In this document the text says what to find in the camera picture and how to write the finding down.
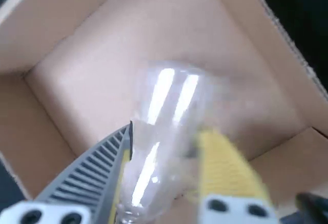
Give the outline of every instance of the cardboard flap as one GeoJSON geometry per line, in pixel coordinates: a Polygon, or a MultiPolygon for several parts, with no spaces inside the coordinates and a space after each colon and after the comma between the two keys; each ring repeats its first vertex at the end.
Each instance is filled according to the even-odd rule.
{"type": "Polygon", "coordinates": [[[296,211],[295,196],[312,192],[328,197],[328,139],[308,128],[251,161],[267,185],[280,217],[296,211]]]}

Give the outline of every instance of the cardboard box floor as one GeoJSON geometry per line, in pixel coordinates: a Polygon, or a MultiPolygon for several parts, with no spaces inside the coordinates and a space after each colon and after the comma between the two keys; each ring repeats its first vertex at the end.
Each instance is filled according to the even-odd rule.
{"type": "Polygon", "coordinates": [[[7,0],[0,42],[0,150],[32,197],[128,123],[136,79],[160,60],[218,77],[206,122],[251,161],[280,216],[299,191],[328,196],[324,93],[262,0],[7,0]]]}

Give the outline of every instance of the clear plastic bottle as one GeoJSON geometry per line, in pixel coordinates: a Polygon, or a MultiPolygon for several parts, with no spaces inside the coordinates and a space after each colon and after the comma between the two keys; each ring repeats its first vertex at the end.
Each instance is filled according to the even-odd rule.
{"type": "Polygon", "coordinates": [[[182,191],[180,165],[209,97],[211,77],[190,65],[161,63],[140,87],[134,149],[122,181],[117,223],[148,223],[182,191]]]}

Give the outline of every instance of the cardboard edge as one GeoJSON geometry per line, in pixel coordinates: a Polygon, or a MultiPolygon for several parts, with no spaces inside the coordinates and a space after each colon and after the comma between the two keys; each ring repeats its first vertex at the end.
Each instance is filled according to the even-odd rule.
{"type": "Polygon", "coordinates": [[[325,98],[325,100],[328,101],[328,93],[327,93],[327,90],[324,88],[324,86],[322,85],[321,81],[317,77],[314,69],[309,65],[309,63],[303,57],[302,53],[296,47],[294,41],[291,39],[291,37],[289,36],[289,34],[285,30],[285,28],[280,23],[279,18],[276,17],[276,15],[270,9],[270,7],[268,6],[268,4],[266,3],[265,0],[259,0],[259,1],[262,4],[262,6],[263,6],[263,8],[264,8],[264,10],[265,10],[265,12],[267,14],[267,16],[272,21],[273,25],[280,32],[281,36],[283,37],[283,39],[285,40],[286,44],[289,46],[289,48],[291,49],[291,51],[293,52],[293,54],[295,54],[295,58],[299,61],[299,63],[301,64],[301,66],[304,68],[304,70],[305,70],[307,76],[309,77],[309,79],[311,79],[314,82],[314,84],[317,86],[317,88],[319,89],[319,91],[322,94],[322,96],[325,98]]]}

